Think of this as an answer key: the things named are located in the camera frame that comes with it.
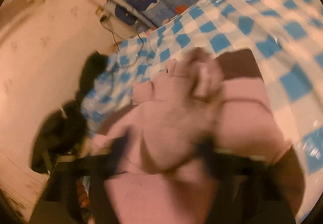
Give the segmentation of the white wall power socket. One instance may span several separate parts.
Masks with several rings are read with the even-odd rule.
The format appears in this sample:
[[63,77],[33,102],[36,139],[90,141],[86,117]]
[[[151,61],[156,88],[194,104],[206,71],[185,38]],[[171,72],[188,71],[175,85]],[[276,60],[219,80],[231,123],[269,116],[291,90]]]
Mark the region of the white wall power socket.
[[106,12],[104,10],[103,7],[101,6],[98,6],[96,11],[95,11],[95,14],[98,16],[99,20],[100,20],[100,23],[103,23],[105,21],[108,21],[111,17],[111,13],[110,12]]

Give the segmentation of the pink and brown jacket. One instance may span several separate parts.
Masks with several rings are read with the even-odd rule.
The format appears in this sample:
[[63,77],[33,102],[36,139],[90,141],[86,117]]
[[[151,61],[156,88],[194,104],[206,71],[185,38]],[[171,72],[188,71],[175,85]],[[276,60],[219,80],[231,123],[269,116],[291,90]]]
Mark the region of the pink and brown jacket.
[[279,129],[250,49],[218,57],[194,48],[153,79],[135,84],[132,103],[113,114],[93,151],[127,133],[130,141],[105,180],[119,223],[205,223],[218,181],[197,154],[205,138],[241,157],[278,167],[278,184],[296,217],[304,176]]

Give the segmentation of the blue white checkered bed sheet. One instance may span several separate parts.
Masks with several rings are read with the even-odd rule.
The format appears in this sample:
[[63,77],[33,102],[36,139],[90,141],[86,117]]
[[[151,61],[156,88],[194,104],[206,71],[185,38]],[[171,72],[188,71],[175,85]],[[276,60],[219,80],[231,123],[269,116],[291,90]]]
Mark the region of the blue white checkered bed sheet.
[[166,25],[119,45],[85,97],[81,111],[91,134],[130,102],[132,85],[166,60],[202,46],[220,55],[250,48],[284,136],[305,171],[303,222],[322,194],[322,4],[320,0],[200,0]]

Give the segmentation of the black coat on bed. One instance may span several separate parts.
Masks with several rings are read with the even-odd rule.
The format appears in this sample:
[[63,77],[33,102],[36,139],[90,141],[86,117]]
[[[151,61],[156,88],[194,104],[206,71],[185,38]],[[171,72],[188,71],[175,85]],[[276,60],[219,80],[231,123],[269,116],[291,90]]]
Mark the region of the black coat on bed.
[[94,88],[95,79],[107,66],[108,56],[92,53],[83,66],[74,98],[52,112],[39,128],[33,145],[30,168],[46,174],[58,156],[65,155],[82,142],[88,127],[81,113],[83,99]]

